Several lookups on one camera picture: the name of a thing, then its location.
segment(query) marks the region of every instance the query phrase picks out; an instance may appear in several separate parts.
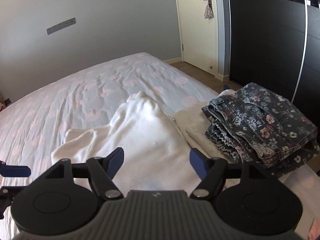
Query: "ribbed gray panel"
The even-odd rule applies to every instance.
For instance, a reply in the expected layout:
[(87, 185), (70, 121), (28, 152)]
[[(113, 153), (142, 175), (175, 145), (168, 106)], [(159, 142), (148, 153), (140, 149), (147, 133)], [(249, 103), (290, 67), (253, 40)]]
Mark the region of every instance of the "ribbed gray panel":
[(62, 236), (22, 232), (15, 240), (299, 240), (294, 232), (252, 236), (224, 223), (207, 201), (184, 191), (130, 191), (122, 200), (105, 202), (87, 225)]

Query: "wall socket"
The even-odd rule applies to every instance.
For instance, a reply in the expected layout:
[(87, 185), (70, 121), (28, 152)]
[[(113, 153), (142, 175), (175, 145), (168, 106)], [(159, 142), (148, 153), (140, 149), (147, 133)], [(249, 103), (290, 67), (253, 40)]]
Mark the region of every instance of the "wall socket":
[(54, 25), (54, 26), (48, 28), (47, 29), (47, 34), (49, 35), (51, 33), (54, 33), (54, 32), (56, 32), (58, 30), (61, 30), (61, 29), (65, 28), (65, 27), (68, 27), (68, 26), (73, 25), (75, 23), (76, 23), (76, 18), (71, 18), (71, 19), (66, 20), (66, 21), (64, 21), (62, 23), (58, 23), (57, 25)]

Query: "drawstring bag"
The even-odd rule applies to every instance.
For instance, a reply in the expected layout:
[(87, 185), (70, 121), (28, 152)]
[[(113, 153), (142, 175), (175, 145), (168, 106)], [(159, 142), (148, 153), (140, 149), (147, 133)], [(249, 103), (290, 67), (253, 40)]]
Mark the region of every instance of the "drawstring bag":
[(213, 11), (212, 11), (211, 7), (209, 6), (209, 4), (207, 4), (205, 11), (204, 11), (204, 18), (205, 19), (212, 19), (213, 17), (214, 17)]

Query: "black wardrobe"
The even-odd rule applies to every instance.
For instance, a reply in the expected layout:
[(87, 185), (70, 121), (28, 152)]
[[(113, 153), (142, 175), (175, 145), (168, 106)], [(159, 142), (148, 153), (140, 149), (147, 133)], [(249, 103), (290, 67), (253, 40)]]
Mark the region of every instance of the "black wardrobe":
[(320, 0), (228, 2), (230, 79), (283, 95), (320, 127)]

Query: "dark floral garment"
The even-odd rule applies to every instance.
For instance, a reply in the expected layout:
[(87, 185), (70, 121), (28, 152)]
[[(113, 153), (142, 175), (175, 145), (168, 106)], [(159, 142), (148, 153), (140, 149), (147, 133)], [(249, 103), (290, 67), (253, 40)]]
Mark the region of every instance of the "dark floral garment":
[(202, 111), (211, 119), (205, 135), (235, 163), (255, 160), (281, 176), (319, 153), (317, 127), (289, 100), (255, 83)]

